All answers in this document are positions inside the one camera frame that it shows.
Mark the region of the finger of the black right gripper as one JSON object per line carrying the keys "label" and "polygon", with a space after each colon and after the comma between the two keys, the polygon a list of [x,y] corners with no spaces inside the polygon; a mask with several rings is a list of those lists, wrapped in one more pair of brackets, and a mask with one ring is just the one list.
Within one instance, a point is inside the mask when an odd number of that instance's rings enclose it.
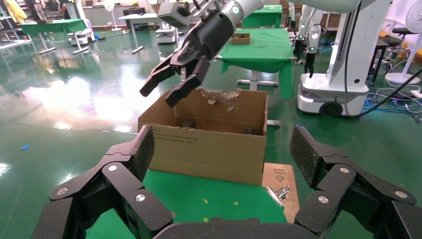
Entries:
{"label": "finger of the black right gripper", "polygon": [[165,101],[168,106],[174,107],[181,99],[186,98],[191,91],[199,87],[210,67],[206,58],[200,58],[194,66],[182,68],[181,81],[173,87]]}
{"label": "finger of the black right gripper", "polygon": [[150,75],[145,81],[145,84],[139,91],[142,96],[149,96],[150,93],[158,86],[159,83],[174,76],[176,73],[180,74],[180,69],[174,68],[171,64],[171,60],[173,58],[174,55],[169,55],[167,58],[161,61],[155,68],[152,69]]}

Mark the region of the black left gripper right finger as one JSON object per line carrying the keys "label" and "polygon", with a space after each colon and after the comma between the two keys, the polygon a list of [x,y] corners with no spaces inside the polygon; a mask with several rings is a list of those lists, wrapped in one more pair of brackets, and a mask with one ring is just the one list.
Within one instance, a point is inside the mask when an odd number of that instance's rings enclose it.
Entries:
{"label": "black left gripper right finger", "polygon": [[341,148],[320,143],[303,126],[294,128],[290,152],[313,192],[295,224],[327,236],[342,211],[375,237],[416,237],[416,198],[360,168]]}

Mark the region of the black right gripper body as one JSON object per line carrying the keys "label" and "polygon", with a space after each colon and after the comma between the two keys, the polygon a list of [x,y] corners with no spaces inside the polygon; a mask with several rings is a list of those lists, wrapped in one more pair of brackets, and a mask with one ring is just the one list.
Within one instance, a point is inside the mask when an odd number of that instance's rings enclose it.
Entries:
{"label": "black right gripper body", "polygon": [[201,58],[211,60],[234,33],[230,19],[215,11],[200,20],[186,35],[181,48],[171,58],[172,66],[187,66]]}

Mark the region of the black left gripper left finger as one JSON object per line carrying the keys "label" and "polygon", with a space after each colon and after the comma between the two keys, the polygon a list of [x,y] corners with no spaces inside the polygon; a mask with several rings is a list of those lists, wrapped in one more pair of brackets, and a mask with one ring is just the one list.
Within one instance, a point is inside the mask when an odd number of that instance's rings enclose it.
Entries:
{"label": "black left gripper left finger", "polygon": [[48,234],[85,236],[100,216],[114,210],[134,236],[155,236],[173,223],[172,213],[143,180],[154,155],[153,128],[112,146],[97,165],[50,192]]}

